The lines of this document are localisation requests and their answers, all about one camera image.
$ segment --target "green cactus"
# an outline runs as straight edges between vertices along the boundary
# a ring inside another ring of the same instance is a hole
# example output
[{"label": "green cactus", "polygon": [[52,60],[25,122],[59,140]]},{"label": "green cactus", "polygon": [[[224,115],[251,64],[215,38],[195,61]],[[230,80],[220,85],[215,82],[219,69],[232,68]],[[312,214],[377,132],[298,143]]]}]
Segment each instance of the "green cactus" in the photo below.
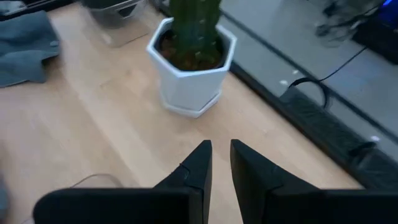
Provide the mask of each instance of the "green cactus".
[{"label": "green cactus", "polygon": [[221,60],[216,48],[221,0],[171,0],[172,45],[170,62],[182,70],[203,70]]}]

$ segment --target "wooden desk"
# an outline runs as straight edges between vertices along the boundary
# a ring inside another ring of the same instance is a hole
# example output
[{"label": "wooden desk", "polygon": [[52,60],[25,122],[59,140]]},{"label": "wooden desk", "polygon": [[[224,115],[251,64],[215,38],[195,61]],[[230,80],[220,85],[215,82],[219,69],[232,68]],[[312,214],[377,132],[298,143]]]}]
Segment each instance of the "wooden desk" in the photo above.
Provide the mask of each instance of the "wooden desk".
[{"label": "wooden desk", "polygon": [[[150,35],[112,49],[87,32],[79,5],[49,15],[62,54],[46,65],[47,83],[0,89],[8,223],[28,218],[43,194],[91,174],[152,187],[204,139],[213,142],[210,223],[241,223],[229,166],[232,138],[318,187],[360,187],[234,76],[226,77],[212,109],[185,118],[160,104],[159,77],[145,52]],[[147,8],[144,18],[154,29],[162,16]]]}]

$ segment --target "black cord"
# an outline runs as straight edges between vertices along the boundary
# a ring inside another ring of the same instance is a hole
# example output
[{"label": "black cord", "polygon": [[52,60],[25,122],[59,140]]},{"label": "black cord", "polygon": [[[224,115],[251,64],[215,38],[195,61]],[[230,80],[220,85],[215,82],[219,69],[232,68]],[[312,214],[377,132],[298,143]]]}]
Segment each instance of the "black cord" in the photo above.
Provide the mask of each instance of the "black cord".
[{"label": "black cord", "polygon": [[325,78],[322,78],[320,80],[318,80],[319,82],[325,81],[326,79],[332,77],[334,74],[338,73],[342,68],[344,68],[347,64],[349,64],[350,62],[352,62],[358,55],[360,55],[362,52],[364,52],[367,49],[367,47],[364,47],[362,50],[360,50],[358,53],[356,53],[354,56],[352,56],[348,61],[346,61],[342,66],[340,66],[339,68],[337,68],[334,72],[332,72],[331,74],[329,74],[328,76],[326,76]]}]

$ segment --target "soil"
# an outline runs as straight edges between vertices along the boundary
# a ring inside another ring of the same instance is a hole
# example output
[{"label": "soil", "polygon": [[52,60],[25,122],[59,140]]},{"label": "soil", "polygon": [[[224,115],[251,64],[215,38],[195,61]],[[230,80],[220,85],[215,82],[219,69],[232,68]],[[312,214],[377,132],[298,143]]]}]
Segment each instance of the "soil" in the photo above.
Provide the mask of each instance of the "soil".
[{"label": "soil", "polygon": [[159,38],[158,51],[164,58],[174,65],[174,67],[183,71],[200,71],[222,66],[225,59],[223,58],[224,49],[220,38],[216,41],[217,52],[212,55],[213,60],[200,60],[197,62],[198,59],[195,56],[196,52],[188,52],[182,57],[183,60],[177,60],[176,57],[174,57],[176,49],[173,46],[172,37],[173,32],[171,30],[163,33]]}]

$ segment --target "gray cloth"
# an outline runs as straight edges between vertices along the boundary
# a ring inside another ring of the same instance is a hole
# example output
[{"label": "gray cloth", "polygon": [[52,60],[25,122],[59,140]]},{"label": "gray cloth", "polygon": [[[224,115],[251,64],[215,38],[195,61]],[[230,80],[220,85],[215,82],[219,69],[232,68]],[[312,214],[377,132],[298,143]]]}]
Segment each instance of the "gray cloth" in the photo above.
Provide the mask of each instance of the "gray cloth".
[{"label": "gray cloth", "polygon": [[0,87],[45,82],[42,61],[59,52],[58,37],[44,11],[0,22]]}]

